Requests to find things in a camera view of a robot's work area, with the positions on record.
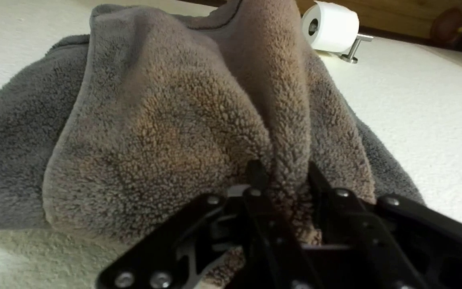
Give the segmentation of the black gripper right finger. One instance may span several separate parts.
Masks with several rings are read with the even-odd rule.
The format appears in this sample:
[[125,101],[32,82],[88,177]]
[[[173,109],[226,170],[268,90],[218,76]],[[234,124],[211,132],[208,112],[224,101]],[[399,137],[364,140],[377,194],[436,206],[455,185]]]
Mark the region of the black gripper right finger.
[[308,185],[322,243],[357,255],[372,289],[462,289],[460,222],[396,194],[369,204],[333,188],[316,164]]

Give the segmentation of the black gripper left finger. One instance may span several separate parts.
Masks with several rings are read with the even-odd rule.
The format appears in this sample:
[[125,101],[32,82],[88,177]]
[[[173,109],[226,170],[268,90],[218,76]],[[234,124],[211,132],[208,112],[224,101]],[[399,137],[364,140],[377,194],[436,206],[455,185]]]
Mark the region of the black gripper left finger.
[[96,289],[194,289],[221,257],[239,247],[245,265],[224,289],[317,289],[317,276],[268,198],[258,161],[245,183],[202,194],[106,267]]

